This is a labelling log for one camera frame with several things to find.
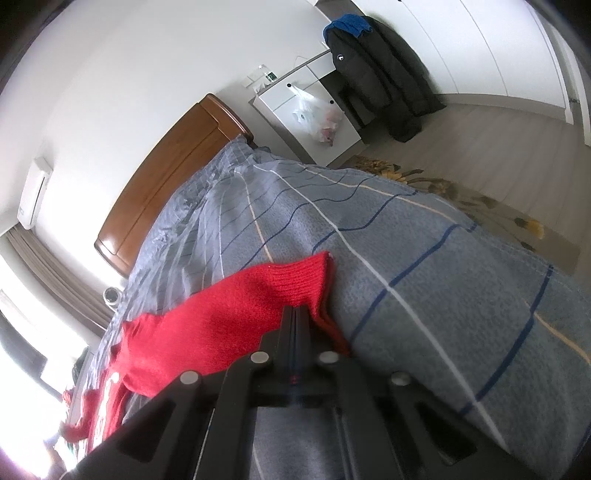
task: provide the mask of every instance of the wardrobe door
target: wardrobe door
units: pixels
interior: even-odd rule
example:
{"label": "wardrobe door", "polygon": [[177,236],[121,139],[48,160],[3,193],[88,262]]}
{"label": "wardrobe door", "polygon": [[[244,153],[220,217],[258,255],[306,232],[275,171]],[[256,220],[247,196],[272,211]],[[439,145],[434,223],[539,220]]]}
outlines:
{"label": "wardrobe door", "polygon": [[435,90],[457,93],[456,85],[436,46],[406,5],[394,0],[355,0],[359,9],[393,28],[425,64]]}
{"label": "wardrobe door", "polygon": [[[494,2],[483,4],[496,5]],[[478,26],[460,0],[403,0],[435,45],[459,93],[507,95]]]}
{"label": "wardrobe door", "polygon": [[525,0],[462,0],[499,67],[507,94],[564,107],[550,41]]}

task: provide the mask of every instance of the metal screw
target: metal screw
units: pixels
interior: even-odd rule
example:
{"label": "metal screw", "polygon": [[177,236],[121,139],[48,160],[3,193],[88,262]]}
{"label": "metal screw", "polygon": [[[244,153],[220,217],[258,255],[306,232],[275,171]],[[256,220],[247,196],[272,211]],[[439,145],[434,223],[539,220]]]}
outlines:
{"label": "metal screw", "polygon": [[390,376],[390,381],[397,387],[406,387],[413,378],[406,372],[394,372]]}
{"label": "metal screw", "polygon": [[333,351],[322,352],[318,356],[318,360],[323,364],[335,364],[339,361],[339,354]]}
{"label": "metal screw", "polygon": [[181,383],[185,385],[192,385],[199,380],[199,374],[193,370],[188,370],[181,374]]}
{"label": "metal screw", "polygon": [[266,364],[269,361],[269,354],[267,352],[254,352],[251,355],[251,362],[254,364]]}

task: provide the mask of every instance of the bed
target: bed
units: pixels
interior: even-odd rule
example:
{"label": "bed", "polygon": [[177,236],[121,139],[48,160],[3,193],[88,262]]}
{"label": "bed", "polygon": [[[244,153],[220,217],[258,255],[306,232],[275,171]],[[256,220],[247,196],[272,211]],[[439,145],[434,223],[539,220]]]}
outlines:
{"label": "bed", "polygon": [[95,242],[101,257],[128,277],[149,229],[171,195],[237,135],[252,144],[248,127],[211,93],[185,113],[115,202]]}
{"label": "bed", "polygon": [[[149,154],[95,245],[128,285],[83,391],[98,387],[123,322],[252,265],[328,250],[329,309],[367,367],[410,372],[547,478],[586,439],[591,304],[569,277],[438,196],[255,148],[213,95]],[[134,394],[126,418],[148,400]],[[340,478],[330,415],[277,415],[258,410],[251,478]]]}

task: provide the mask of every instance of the black jacket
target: black jacket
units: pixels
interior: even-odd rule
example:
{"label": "black jacket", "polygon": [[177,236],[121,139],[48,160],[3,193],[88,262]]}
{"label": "black jacket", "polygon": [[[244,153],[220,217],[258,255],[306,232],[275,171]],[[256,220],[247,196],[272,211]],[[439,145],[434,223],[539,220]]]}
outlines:
{"label": "black jacket", "polygon": [[406,142],[421,131],[419,116],[444,108],[435,97],[428,71],[394,30],[371,17],[359,38],[331,28],[326,43],[335,68],[366,108],[382,118],[390,135]]}

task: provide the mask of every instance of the red sweater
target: red sweater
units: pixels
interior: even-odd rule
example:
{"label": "red sweater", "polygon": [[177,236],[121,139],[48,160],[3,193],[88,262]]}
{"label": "red sweater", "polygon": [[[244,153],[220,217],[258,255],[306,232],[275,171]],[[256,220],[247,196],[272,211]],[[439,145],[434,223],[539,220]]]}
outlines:
{"label": "red sweater", "polygon": [[90,452],[119,427],[131,392],[154,397],[186,370],[209,375],[226,369],[255,351],[264,333],[279,328],[286,305],[307,305],[335,348],[346,353],[347,343],[326,311],[333,270],[328,252],[288,265],[257,265],[164,315],[144,313],[125,322],[99,388],[84,395],[82,418],[67,427],[64,438],[89,438]]}

